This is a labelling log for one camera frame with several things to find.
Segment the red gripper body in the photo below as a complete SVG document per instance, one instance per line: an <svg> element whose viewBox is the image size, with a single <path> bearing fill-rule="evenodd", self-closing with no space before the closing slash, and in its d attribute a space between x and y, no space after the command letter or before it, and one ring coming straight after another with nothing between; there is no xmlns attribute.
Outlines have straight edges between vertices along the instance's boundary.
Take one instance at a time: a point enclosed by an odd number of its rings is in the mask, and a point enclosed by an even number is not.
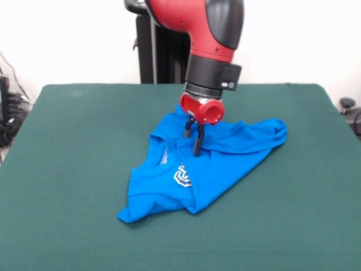
<svg viewBox="0 0 361 271"><path fill-rule="evenodd" d="M222 100L202 98L184 92L180 97L180 106L189 116L192 116L199 124L219 123L224 116Z"/></svg>

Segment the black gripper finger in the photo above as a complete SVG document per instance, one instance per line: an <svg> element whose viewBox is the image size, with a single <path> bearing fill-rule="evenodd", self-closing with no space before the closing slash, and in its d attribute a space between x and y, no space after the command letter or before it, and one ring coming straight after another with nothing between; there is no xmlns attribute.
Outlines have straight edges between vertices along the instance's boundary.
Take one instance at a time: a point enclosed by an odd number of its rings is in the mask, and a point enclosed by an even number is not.
<svg viewBox="0 0 361 271"><path fill-rule="evenodd" d="M195 119L193 116L190 116L188 121L186 122L185 130L184 130L184 138L189 138L191 136L191 128L195 123Z"/></svg>
<svg viewBox="0 0 361 271"><path fill-rule="evenodd" d="M204 124L197 123L198 137L194 145L193 154L199 156L202 150L202 144L204 141L205 131Z"/></svg>

